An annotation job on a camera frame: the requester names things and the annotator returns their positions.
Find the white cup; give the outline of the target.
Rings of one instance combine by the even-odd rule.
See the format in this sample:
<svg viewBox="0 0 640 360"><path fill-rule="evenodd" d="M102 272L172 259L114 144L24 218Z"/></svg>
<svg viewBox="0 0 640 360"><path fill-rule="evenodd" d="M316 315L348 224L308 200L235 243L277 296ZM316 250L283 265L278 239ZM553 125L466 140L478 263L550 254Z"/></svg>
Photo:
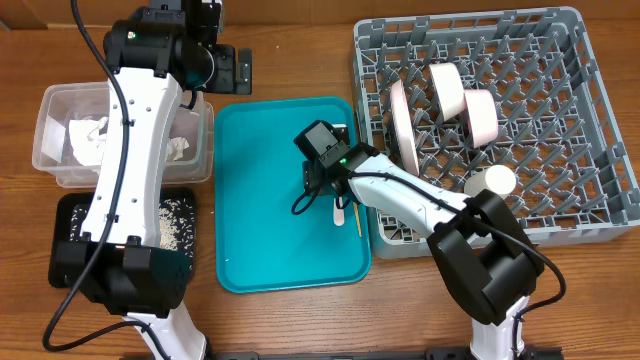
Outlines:
<svg viewBox="0 0 640 360"><path fill-rule="evenodd" d="M474 197L482 190L490 190L505 199L516 188L515 173L504 165L493 165L466 180L464 193Z"/></svg>

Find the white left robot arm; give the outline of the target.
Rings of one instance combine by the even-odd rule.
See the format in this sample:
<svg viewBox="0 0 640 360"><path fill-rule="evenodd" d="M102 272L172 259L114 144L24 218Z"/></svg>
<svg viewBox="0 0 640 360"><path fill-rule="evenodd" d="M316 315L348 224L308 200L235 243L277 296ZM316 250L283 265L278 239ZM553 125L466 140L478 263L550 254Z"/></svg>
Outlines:
<svg viewBox="0 0 640 360"><path fill-rule="evenodd" d="M138 331L156 359L210 359L184 302L190 258L161 245L169 131L183 95L248 95L252 54L218 42L219 1L152 1L90 49L107 75L109 122L95 192L77 240L58 220L48 280Z"/></svg>

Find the clear plastic bin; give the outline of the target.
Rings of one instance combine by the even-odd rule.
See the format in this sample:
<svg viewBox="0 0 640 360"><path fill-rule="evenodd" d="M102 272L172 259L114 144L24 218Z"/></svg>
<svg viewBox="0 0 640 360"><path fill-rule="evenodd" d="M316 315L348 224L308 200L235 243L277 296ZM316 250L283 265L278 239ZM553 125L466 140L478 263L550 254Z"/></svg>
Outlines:
<svg viewBox="0 0 640 360"><path fill-rule="evenodd" d="M99 120L109 115L109 86L105 82L52 85L44 93L33 140L32 165L56 177L64 188L93 188L99 173L73 156L69 139L72 119ZM184 157L166 162L163 183L186 184L209 179L213 167L214 111L202 96L192 110L179 109L169 133L184 137Z"/></svg>

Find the spilled rice and peanuts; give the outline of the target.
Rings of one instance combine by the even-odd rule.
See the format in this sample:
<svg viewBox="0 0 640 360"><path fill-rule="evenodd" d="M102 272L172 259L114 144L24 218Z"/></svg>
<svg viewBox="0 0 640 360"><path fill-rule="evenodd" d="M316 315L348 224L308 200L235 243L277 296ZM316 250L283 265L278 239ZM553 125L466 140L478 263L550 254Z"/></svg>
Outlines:
<svg viewBox="0 0 640 360"><path fill-rule="evenodd" d="M196 235L196 202L193 198L164 199L159 206L160 247L194 256Z"/></svg>

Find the wooden chopstick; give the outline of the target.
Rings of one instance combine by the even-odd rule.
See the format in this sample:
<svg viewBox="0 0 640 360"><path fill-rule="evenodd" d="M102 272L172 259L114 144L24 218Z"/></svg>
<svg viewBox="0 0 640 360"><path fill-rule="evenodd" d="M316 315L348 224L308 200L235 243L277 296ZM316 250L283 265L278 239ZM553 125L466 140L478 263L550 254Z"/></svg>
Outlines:
<svg viewBox="0 0 640 360"><path fill-rule="evenodd" d="M360 216L359 216L359 206L357 203L353 203L353 210L354 210L354 217L355 217L355 221L356 221L356 228L357 228L357 232L358 232L358 236L360 238L362 238L362 225L361 225L361 220L360 220Z"/></svg>

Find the small pink plate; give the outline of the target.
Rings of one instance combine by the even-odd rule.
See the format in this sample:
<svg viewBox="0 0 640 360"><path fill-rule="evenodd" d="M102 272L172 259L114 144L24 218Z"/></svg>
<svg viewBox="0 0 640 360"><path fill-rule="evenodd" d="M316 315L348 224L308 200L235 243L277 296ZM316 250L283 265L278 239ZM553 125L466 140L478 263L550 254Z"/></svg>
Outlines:
<svg viewBox="0 0 640 360"><path fill-rule="evenodd" d="M494 98L489 90L469 89L464 91L466 119L472 146L479 148L498 137L498 117Z"/></svg>

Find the large pink plate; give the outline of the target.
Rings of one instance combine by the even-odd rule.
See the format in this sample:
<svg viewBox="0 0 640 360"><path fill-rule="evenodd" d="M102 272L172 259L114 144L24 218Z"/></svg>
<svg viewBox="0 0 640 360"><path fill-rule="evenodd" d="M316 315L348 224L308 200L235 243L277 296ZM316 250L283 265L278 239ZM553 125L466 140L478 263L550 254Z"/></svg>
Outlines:
<svg viewBox="0 0 640 360"><path fill-rule="evenodd" d="M415 149L415 137L412 127L403 82L398 80L390 88L391 114L393 117L396 143L404 169L419 175L418 157Z"/></svg>

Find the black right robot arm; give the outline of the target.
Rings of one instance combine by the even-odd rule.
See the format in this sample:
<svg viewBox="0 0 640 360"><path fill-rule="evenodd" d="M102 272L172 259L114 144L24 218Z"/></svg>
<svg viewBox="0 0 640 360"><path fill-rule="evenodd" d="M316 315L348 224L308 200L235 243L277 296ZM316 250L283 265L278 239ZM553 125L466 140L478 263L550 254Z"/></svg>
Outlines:
<svg viewBox="0 0 640 360"><path fill-rule="evenodd" d="M445 286L472 319L473 359L521 359L521 321L544 262L505 201L432 185L396 166L375 147L349 145L316 120L294 140L304 155L304 197L362 204L425 236Z"/></svg>

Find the teal plastic tray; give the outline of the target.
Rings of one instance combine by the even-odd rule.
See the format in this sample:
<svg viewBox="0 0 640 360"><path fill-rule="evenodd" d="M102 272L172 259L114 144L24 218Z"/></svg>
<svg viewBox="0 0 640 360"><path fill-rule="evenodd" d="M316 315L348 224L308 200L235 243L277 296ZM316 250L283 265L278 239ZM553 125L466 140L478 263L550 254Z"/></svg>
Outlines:
<svg viewBox="0 0 640 360"><path fill-rule="evenodd" d="M357 138L351 106L335 96L238 103L214 123L215 242L219 282L234 293L360 281L372 264L366 210L333 221L333 199L319 196L303 214L304 156L295 137L315 120L344 124Z"/></svg>

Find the white plastic fork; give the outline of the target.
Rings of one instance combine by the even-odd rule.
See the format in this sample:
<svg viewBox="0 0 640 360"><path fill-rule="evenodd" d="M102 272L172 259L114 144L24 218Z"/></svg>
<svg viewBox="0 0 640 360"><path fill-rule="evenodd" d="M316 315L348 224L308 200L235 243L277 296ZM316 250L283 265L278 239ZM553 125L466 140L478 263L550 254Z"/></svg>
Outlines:
<svg viewBox="0 0 640 360"><path fill-rule="evenodd" d="M337 227L341 227L345 223L344 201L342 197L334 200L333 221Z"/></svg>

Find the black tray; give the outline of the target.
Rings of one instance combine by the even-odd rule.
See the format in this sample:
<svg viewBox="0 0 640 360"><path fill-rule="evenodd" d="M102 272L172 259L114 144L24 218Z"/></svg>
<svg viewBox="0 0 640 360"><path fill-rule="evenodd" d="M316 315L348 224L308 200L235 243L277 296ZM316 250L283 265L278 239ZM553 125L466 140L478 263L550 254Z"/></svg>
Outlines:
<svg viewBox="0 0 640 360"><path fill-rule="evenodd" d="M93 196L93 192L70 193L64 195L57 204L48 271L49 284L54 288L70 288L73 284L72 280L68 280L67 276L65 276L61 270L57 269L57 265L55 264L55 255L59 243L77 241L80 239L81 225L86 218ZM196 196L190 188L170 187L161 189L160 202L164 199L175 197L193 198L196 202ZM188 257L186 254L184 255L189 261L190 275L188 279L191 279L194 273L195 251L193 257Z"/></svg>

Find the white bowl with peanuts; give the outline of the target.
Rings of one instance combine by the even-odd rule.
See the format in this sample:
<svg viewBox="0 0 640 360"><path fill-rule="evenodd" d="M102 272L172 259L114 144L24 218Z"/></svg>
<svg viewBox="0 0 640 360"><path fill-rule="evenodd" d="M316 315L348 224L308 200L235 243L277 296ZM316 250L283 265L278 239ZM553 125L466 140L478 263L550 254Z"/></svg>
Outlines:
<svg viewBox="0 0 640 360"><path fill-rule="evenodd" d="M459 71L453 63L430 64L429 70L442 120L448 121L466 109Z"/></svg>

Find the grey dishwasher rack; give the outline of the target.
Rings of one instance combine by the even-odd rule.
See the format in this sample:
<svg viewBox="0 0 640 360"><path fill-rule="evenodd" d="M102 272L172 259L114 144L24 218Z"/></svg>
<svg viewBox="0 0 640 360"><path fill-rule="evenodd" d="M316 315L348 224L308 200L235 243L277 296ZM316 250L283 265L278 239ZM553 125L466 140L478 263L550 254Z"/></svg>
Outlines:
<svg viewBox="0 0 640 360"><path fill-rule="evenodd" d="M639 186L580 13L571 7L365 19L353 29L360 137L398 159L390 89L405 87L418 170L461 191L509 167L507 204L544 246L610 241L639 223ZM443 120L429 68L450 62L467 89L486 89L498 137L474 148Z"/></svg>

